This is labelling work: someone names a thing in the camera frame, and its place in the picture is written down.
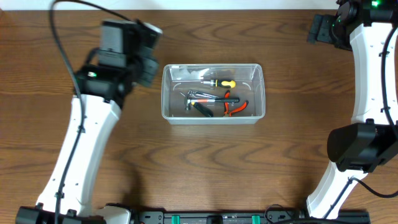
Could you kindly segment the silver wrench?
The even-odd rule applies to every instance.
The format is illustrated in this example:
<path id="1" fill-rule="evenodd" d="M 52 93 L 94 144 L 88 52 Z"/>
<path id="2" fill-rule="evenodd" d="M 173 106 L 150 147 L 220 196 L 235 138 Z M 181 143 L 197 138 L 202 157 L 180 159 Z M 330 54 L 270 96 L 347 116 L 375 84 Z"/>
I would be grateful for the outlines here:
<path id="1" fill-rule="evenodd" d="M 208 98 L 208 99 L 218 98 L 218 96 L 216 96 L 216 95 L 204 93 L 202 91 L 195 91 L 195 90 L 189 90 L 187 94 L 190 98 Z"/>

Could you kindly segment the small black orange hammer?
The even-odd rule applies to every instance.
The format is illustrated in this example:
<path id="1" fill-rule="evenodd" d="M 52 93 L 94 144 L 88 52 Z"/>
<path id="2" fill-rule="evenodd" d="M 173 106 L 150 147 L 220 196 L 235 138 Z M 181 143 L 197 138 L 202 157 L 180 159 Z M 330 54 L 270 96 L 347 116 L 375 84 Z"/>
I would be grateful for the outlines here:
<path id="1" fill-rule="evenodd" d="M 184 104 L 189 109 L 191 103 L 239 103 L 240 98 L 185 98 Z"/>

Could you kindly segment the slim black yellow screwdriver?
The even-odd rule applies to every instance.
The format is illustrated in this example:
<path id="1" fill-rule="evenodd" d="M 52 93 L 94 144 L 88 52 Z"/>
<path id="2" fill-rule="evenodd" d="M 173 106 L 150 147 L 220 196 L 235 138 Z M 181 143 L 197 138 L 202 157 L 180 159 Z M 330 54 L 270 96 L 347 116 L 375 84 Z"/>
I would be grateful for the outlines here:
<path id="1" fill-rule="evenodd" d="M 208 109 L 206 106 L 203 106 L 198 102 L 191 102 L 191 105 L 197 109 L 203 116 L 205 117 L 214 117 L 212 110 Z"/>

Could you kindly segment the stubby yellow black screwdriver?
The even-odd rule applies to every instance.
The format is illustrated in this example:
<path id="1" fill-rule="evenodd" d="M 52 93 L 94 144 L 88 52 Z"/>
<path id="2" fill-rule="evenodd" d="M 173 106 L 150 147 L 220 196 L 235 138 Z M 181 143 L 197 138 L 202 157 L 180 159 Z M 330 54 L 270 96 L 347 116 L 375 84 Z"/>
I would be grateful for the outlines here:
<path id="1" fill-rule="evenodd" d="M 227 89 L 236 87 L 236 82 L 234 80 L 228 80 L 228 79 L 202 80 L 201 83 L 208 86 L 227 88 Z"/>

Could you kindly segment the red handled pliers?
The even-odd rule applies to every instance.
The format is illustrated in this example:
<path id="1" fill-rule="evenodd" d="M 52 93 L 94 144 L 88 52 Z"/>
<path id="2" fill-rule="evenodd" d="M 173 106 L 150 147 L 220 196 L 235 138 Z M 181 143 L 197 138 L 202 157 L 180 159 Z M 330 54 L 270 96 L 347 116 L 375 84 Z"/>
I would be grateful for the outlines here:
<path id="1" fill-rule="evenodd" d="M 232 103 L 224 102 L 224 115 L 223 115 L 224 117 L 232 117 L 236 113 L 240 113 L 240 112 L 244 111 L 248 107 L 249 101 L 246 100 L 239 107 L 231 106 L 231 105 L 232 105 Z"/>

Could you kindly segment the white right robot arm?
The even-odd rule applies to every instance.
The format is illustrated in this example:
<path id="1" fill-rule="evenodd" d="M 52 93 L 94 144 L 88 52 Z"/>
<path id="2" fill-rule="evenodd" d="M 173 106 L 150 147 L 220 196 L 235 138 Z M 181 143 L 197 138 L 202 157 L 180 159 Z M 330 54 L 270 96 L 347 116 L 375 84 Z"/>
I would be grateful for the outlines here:
<path id="1" fill-rule="evenodd" d="M 354 109 L 347 126 L 327 140 L 329 163 L 307 197 L 307 216 L 335 221 L 356 185 L 397 155 L 397 2 L 338 0 L 334 15 L 313 18 L 311 43 L 353 53 Z"/>

